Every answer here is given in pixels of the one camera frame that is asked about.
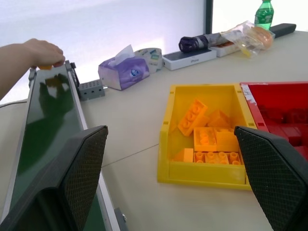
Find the small plain orange block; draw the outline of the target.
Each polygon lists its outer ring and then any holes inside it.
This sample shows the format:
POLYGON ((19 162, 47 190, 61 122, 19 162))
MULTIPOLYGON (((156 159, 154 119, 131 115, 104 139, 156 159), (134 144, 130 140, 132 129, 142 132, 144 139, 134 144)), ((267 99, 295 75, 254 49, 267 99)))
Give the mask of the small plain orange block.
POLYGON ((172 158, 172 161, 185 162, 185 163, 193 163, 193 160, 194 160, 193 148, 184 148, 172 158))

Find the person's bare hand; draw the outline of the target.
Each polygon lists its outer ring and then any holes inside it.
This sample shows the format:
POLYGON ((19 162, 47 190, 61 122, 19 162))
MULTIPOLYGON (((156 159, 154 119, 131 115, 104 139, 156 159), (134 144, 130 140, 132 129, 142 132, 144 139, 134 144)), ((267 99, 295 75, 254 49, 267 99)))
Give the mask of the person's bare hand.
POLYGON ((63 50, 58 46, 45 40, 30 39, 22 44, 27 53, 31 66, 54 66, 64 64, 65 56, 63 50))

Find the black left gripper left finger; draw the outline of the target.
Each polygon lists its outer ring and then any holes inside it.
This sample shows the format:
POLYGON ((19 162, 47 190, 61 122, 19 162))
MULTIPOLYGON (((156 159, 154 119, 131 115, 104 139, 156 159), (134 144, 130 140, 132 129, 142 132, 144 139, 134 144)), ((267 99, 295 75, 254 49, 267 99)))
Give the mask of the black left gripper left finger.
POLYGON ((79 132, 33 179, 0 231, 83 231, 96 194, 107 126, 79 132))

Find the white phone box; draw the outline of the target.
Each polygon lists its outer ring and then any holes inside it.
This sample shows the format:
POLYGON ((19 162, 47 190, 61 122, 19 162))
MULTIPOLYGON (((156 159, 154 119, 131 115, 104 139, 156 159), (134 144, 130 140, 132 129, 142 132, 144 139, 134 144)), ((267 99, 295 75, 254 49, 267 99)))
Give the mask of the white phone box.
POLYGON ((194 64, 199 64, 217 58, 215 50, 199 50, 189 53, 181 51, 163 55, 163 65, 170 71, 188 67, 194 64))

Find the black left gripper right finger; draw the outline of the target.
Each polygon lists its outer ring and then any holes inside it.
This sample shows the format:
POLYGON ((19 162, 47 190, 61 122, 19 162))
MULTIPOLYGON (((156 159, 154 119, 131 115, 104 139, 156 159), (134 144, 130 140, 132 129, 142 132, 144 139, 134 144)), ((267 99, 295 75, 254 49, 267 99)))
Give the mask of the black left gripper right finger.
POLYGON ((308 160, 286 139, 234 130, 252 191, 274 231, 308 231, 308 160))

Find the yellow plastic bin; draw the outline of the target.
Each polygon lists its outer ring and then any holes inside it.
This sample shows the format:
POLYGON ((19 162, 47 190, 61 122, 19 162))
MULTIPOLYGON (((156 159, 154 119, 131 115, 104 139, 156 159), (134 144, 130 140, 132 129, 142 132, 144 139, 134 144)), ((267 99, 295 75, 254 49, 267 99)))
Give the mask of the yellow plastic bin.
POLYGON ((160 130, 157 180, 197 186, 212 186, 250 190, 243 165, 212 165, 206 163, 175 162, 172 158, 184 148, 193 148, 193 132, 184 136, 178 123, 192 102, 198 99, 208 107, 206 115, 215 110, 223 111, 236 126, 255 128, 250 109, 239 84, 173 85, 170 88, 163 124, 160 130))

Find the white tray with reddish food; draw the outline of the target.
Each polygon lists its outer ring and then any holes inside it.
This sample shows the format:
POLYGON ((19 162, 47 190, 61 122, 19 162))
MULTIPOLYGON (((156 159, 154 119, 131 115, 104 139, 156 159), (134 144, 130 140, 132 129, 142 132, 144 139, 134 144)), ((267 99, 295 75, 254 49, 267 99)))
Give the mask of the white tray with reddish food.
POLYGON ((230 41, 218 46, 213 46, 210 49, 216 51, 217 57, 223 57, 240 50, 234 43, 230 41))

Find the clear plastic bag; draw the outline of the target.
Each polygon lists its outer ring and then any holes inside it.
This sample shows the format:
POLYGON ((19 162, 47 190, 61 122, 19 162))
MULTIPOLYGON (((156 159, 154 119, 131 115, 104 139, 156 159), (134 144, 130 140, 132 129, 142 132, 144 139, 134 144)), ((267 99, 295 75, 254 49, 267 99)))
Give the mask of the clear plastic bag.
POLYGON ((252 38, 250 31, 253 27, 255 27, 253 23, 245 21, 227 31, 220 32, 220 34, 228 41, 234 43, 243 54, 252 58, 257 56, 261 51, 265 51, 262 44, 252 38))

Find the dark purple folded umbrella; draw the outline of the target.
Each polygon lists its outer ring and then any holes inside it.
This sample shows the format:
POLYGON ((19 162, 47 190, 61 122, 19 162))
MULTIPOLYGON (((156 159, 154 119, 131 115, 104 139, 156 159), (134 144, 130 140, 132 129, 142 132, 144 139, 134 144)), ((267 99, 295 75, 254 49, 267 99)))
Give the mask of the dark purple folded umbrella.
POLYGON ((182 37, 179 41, 179 49, 183 53, 208 50, 229 42, 220 33, 202 34, 195 37, 182 37))

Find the sloped orange building block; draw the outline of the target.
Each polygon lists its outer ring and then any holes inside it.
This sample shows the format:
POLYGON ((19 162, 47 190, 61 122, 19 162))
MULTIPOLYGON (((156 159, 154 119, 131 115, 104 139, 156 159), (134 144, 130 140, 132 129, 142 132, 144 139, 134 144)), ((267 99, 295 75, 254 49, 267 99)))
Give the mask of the sloped orange building block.
POLYGON ((209 115, 208 127, 230 128, 230 118, 221 110, 215 110, 209 115))

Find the long black case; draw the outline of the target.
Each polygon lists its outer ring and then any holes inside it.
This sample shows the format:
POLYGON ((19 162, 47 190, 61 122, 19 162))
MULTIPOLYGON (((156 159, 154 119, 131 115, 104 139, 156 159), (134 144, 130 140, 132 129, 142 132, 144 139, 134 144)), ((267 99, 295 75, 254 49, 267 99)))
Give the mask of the long black case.
POLYGON ((279 38, 293 33, 295 29, 296 29, 296 24, 283 23, 271 26, 269 31, 275 35, 275 38, 279 38))

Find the grey metal block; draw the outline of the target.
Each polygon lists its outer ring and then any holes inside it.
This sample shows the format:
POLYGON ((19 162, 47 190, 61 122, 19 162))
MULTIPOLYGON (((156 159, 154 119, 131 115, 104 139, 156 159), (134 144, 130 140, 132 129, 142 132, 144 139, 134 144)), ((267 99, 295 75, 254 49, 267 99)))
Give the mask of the grey metal block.
POLYGON ((79 99, 81 101, 87 101, 99 97, 105 96, 105 89, 108 87, 102 84, 100 79, 81 83, 78 87, 79 99))

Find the white round sticker roll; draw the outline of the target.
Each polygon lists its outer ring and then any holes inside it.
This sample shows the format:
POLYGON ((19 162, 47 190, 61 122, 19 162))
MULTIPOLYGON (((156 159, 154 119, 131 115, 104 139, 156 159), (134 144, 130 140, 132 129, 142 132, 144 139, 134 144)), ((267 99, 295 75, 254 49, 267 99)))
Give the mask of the white round sticker roll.
POLYGON ((163 59, 160 48, 145 48, 134 52, 136 57, 143 58, 149 68, 149 73, 153 74, 162 69, 163 59))

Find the round bread bun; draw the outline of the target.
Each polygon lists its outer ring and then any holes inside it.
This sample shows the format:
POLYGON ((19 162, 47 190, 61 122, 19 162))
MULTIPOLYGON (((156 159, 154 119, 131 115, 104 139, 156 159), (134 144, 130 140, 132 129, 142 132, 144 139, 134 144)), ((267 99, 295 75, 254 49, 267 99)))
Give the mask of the round bread bun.
POLYGON ((273 44, 274 38, 268 30, 255 26, 251 28, 250 34, 253 39, 262 44, 264 50, 267 50, 273 44))

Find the orange square building block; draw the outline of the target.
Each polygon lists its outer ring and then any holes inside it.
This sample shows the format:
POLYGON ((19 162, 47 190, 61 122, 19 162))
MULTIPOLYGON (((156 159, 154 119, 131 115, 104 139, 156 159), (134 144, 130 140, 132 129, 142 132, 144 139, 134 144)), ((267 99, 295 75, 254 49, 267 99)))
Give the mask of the orange square building block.
POLYGON ((214 128, 218 152, 239 152, 239 144, 232 128, 214 128))

